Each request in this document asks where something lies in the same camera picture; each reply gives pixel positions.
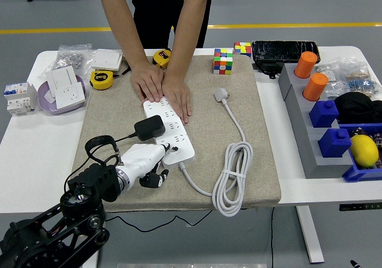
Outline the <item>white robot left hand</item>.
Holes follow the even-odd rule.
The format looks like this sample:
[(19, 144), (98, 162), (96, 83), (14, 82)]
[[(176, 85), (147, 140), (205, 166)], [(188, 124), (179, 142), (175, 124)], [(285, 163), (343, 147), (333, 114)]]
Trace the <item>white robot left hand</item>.
[(138, 178), (142, 187), (159, 188), (169, 171), (157, 174), (159, 164), (167, 151), (176, 152), (178, 147), (166, 144), (134, 144), (122, 155), (122, 165), (116, 166), (121, 191), (129, 191)]

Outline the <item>person's left hand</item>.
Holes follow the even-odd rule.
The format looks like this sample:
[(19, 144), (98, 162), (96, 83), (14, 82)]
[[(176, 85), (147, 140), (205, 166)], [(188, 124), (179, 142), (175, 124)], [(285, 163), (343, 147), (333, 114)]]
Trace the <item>person's left hand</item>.
[(185, 76), (166, 73), (162, 81), (162, 92), (182, 123), (188, 124), (192, 107)]

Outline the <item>person's right hand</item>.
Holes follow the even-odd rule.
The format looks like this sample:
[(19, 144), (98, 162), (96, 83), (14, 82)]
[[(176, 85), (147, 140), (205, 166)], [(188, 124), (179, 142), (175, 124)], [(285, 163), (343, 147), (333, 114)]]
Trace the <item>person's right hand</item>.
[(163, 97), (162, 81), (164, 72), (148, 61), (131, 66), (131, 84), (139, 100), (144, 103), (158, 102)]

